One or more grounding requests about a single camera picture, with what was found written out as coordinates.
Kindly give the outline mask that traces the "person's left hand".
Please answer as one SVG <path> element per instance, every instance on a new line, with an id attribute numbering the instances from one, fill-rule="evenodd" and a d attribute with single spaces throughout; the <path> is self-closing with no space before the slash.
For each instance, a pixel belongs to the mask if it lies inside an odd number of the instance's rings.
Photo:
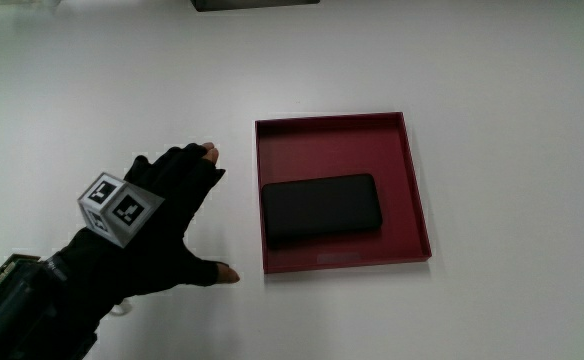
<path id="1" fill-rule="evenodd" d="M 227 264 L 201 259 L 184 243 L 188 225 L 225 171 L 211 143 L 172 147 L 151 163 L 136 157 L 124 179 L 164 199 L 124 248 L 83 228 L 57 253 L 69 270 L 71 314 L 98 325 L 123 299 L 177 285 L 236 283 Z"/>

